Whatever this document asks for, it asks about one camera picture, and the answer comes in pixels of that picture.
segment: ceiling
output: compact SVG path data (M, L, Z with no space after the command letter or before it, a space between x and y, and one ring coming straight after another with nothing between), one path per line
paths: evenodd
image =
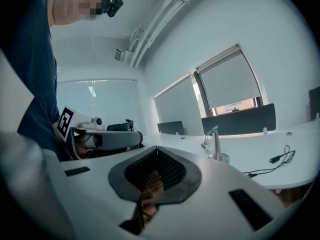
M52 40L87 36L128 39L143 19L145 24L152 18L150 12L152 15L152 12L155 12L162 2L163 0L123 0L123 6L113 18L104 14L95 20L82 20L66 26L53 26L50 29Z

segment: white wall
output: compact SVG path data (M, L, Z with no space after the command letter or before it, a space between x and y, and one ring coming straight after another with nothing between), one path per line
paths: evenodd
M126 79L137 80L146 133L151 125L148 112L150 105L146 102L147 91L145 75L141 68L133 69L114 56L116 47L126 47L128 40L105 37L94 37L94 49L91 37L70 38L52 42L57 61L58 83L90 79Z
M282 0L192 0L145 58L149 102L178 78L239 43L277 128L308 120L308 91L320 85L319 51L299 12Z

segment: curved white desk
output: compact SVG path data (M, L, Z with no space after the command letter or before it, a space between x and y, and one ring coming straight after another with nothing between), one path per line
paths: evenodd
M145 136L142 144L164 146L207 157L210 153L201 147L203 141L204 136L155 133ZM230 165L241 172L276 167L284 157L274 164L269 159L283 154L285 145L289 145L291 151L296 150L290 163L252 178L267 189L289 189L308 184L317 177L320 169L319 119L265 135L220 136L220 144L222 152L230 156Z

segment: black cable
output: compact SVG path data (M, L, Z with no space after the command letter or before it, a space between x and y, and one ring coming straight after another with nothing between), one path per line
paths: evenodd
M290 146L286 145L284 147L284 154L281 154L281 155L278 155L278 156L275 156L273 158L271 158L269 160L270 163L274 164L276 163L277 161L280 160L281 157L285 156L284 159L282 160L282 162L277 166L277 167L274 167L274 168L270 168L270 169L259 169L259 170L252 170L252 171L246 171L246 172L243 172L244 174L248 174L248 176L250 178L253 178L257 175L260 175L260 174L268 174L268 173L271 173L273 172L274 170L276 170L277 168L283 166L284 164L289 164L292 159L294 158L296 154L296 151L293 150L293 151L290 151Z
M86 139L86 140L84 140L84 141L76 141L76 143L84 143L84 142L86 142L87 140L89 140L89 138L92 136L93 134L90 134L90 136Z

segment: black desk divider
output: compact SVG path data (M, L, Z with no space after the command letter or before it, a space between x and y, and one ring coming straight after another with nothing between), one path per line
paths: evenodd
M262 133L264 128L273 131L276 129L275 105L271 103L256 108L205 117L201 121L205 135L215 126L218 126L219 135Z
M178 133L179 135L185 135L185 130L182 121L158 123L158 130L159 133L163 134L176 135L176 133Z
M320 86L309 91L310 119L315 120L317 113L320 114Z

